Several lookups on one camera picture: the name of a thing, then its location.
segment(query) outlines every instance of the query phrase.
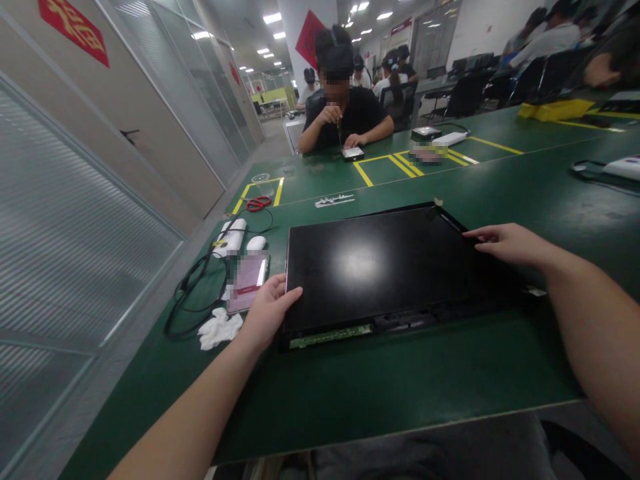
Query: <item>desk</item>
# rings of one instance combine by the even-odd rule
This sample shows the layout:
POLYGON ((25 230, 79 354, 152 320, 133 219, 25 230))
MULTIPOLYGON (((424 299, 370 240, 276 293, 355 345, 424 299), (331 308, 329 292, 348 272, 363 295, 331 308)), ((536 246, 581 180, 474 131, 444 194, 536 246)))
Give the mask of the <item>desk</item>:
POLYGON ((422 98, 427 94, 442 94, 448 95, 453 90, 455 84, 458 83, 458 79, 450 79, 446 75, 438 77, 435 80, 420 80, 415 90, 415 97, 413 98, 413 114, 411 116, 411 128, 415 128, 418 122, 418 112, 420 111, 420 102, 422 98))
MULTIPOLYGON (((345 163, 338 149, 256 165, 279 191, 277 228, 266 234, 270 274, 285 269, 287 229, 442 199, 468 228, 518 222, 600 265, 640 299, 640 201, 584 183, 568 171, 577 159, 612 161, 640 151, 640 127, 625 130, 540 123, 517 108, 462 119, 472 137, 437 167, 404 162, 409 133, 367 145, 345 163), (355 201, 317 209, 339 192, 355 201)), ((243 185, 241 195, 257 194, 243 185)), ((250 228, 268 224, 262 213, 250 228)), ((221 223, 212 232, 214 238, 221 223)), ((197 288, 201 305, 217 292, 221 271, 197 288)), ((61 479, 104 479, 133 444, 221 348, 162 334, 171 304, 142 344, 61 479)), ((177 327, 193 319, 179 319, 177 327)), ((215 462, 230 462, 578 400, 548 299, 522 312, 502 311, 420 331, 362 337, 318 348, 267 352, 236 405, 215 462)))

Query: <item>black cable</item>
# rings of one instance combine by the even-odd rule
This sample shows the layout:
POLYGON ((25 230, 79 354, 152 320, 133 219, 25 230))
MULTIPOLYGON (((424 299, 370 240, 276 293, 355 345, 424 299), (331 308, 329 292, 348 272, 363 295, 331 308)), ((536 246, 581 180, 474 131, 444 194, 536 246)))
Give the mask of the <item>black cable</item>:
POLYGON ((165 322, 165 326, 164 326, 164 329, 163 329, 164 335, 169 340, 176 341, 176 340, 183 339, 186 336, 192 334, 194 331, 198 330, 200 327, 202 327, 202 325, 204 325, 207 322, 207 320, 209 320, 209 318, 211 318, 210 310, 212 308, 214 308, 214 306, 217 303, 223 301, 222 297, 223 297, 223 295, 225 293, 225 289, 227 288, 227 278, 228 278, 228 272, 229 272, 229 261, 228 261, 227 257, 222 257, 222 256, 220 256, 220 254, 218 254, 217 252, 214 251, 215 244, 217 244, 219 241, 221 241, 223 238, 225 238, 227 236, 227 234, 229 232, 232 232, 232 231, 243 231, 245 233, 256 233, 258 235, 261 235, 263 233, 268 232, 269 230, 271 230, 273 228, 273 214, 266 208, 263 209, 263 210, 259 210, 259 211, 267 212, 269 214, 269 216, 271 217, 271 221, 269 222, 269 226, 266 229, 264 229, 262 231, 253 231, 253 230, 232 229, 232 228, 230 228, 234 224, 234 222, 238 219, 238 217, 240 215, 242 215, 246 211, 249 211, 249 210, 247 210, 247 208, 244 208, 243 210, 240 210, 240 212, 236 213, 234 216, 232 216, 230 218, 229 224, 227 225, 227 228, 222 230, 222 232, 220 232, 220 234, 218 234, 218 236, 216 236, 216 240, 214 240, 214 242, 212 242, 208 252, 206 254, 204 254, 202 257, 198 258, 198 260, 196 260, 196 262, 189 269, 189 271, 184 276, 184 278, 182 278, 182 280, 180 280, 180 282, 178 282, 178 284, 176 285, 175 289, 173 290, 173 300, 175 301, 175 304, 171 308, 171 311, 169 312, 169 316, 167 318, 167 321, 165 322), (198 282, 200 282, 200 280, 202 280, 202 278, 204 278, 204 276, 207 274, 207 269, 209 267, 209 262, 210 262, 212 257, 214 257, 216 259, 219 259, 219 260, 222 260, 222 262, 225 264, 225 278, 224 278, 224 281, 222 282, 222 286, 220 287, 220 292, 218 293, 218 296, 216 297, 216 299, 212 303, 207 305, 206 307, 202 307, 202 308, 199 308, 199 309, 188 309, 184 305, 185 305, 187 299, 189 298, 190 294, 193 292, 193 290, 198 285, 198 282), (173 322, 175 320, 176 315, 180 311, 185 311, 185 312, 188 312, 188 313, 200 313, 200 312, 206 311, 207 314, 203 318, 198 320, 198 322, 196 324, 192 325, 188 329, 182 330, 182 331, 178 331, 178 332, 172 332, 171 331, 171 327, 173 326, 173 322))
POLYGON ((469 130, 465 126, 460 125, 458 123, 452 123, 452 122, 434 123, 433 125, 430 125, 430 127, 441 127, 442 125, 451 125, 452 127, 458 127, 460 129, 464 130, 469 135, 471 134, 471 130, 469 130))

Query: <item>person sitting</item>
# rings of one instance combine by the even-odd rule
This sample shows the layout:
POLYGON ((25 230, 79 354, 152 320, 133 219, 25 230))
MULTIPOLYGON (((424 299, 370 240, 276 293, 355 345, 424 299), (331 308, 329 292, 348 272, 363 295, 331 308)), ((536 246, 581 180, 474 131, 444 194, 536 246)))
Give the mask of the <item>person sitting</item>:
POLYGON ((360 55, 356 55, 353 59, 353 76, 351 77, 352 87, 371 88, 371 74, 369 69, 365 67, 365 61, 360 55))
POLYGON ((413 65, 407 62, 410 55, 409 46, 400 45, 398 47, 398 54, 400 55, 400 61, 398 62, 398 65, 400 66, 399 73, 404 73, 409 81, 420 80, 420 76, 418 76, 417 72, 413 69, 413 65))
POLYGON ((315 38, 315 56, 325 94, 313 96, 315 101, 307 110, 298 142, 300 152, 322 150, 343 141, 346 149, 364 146, 390 136, 393 120, 373 92, 351 88, 353 47, 347 31, 338 25, 320 30, 315 38))
POLYGON ((295 107, 298 110, 305 109, 307 99, 312 96, 313 93, 317 90, 317 84, 315 82, 315 71, 313 69, 305 69, 305 82, 307 83, 307 86, 304 90, 302 90, 302 95, 300 95, 298 103, 295 104, 295 107))
POLYGON ((524 28, 507 41, 505 49, 502 52, 503 66, 506 66, 509 63, 509 60, 520 53, 520 50, 522 50, 526 46, 527 42, 529 42, 529 37, 533 31, 536 30, 542 22, 544 22, 546 16, 546 8, 536 8, 536 10, 534 10, 529 16, 529 20, 527 20, 524 28))
POLYGON ((590 87, 640 86, 640 1, 621 17, 587 60, 584 82, 590 87))
POLYGON ((558 0, 547 15, 546 30, 531 40, 508 66, 523 72, 535 58, 573 50, 580 41, 580 29, 571 21, 576 9, 577 3, 571 0, 558 0))
POLYGON ((380 100, 382 90, 409 81, 407 74, 400 73, 400 56, 398 50, 391 50, 382 59, 383 78, 375 84, 373 93, 380 100))

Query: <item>door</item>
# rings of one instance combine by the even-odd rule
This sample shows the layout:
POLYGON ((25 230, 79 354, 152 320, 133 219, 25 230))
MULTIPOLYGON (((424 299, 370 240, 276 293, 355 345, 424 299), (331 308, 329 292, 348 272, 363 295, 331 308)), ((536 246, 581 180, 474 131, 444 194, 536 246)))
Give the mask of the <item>door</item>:
MULTIPOLYGON (((8 14, 100 112, 108 127, 139 129, 131 135, 135 146, 130 148, 197 218, 203 219, 224 192, 222 184, 94 2, 73 0, 73 6, 102 33, 109 67, 44 22, 37 1, 3 2, 8 14)), ((76 120, 71 118, 75 115, 68 110, 57 120, 66 125, 76 120)), ((106 163, 116 161, 102 158, 106 163)))

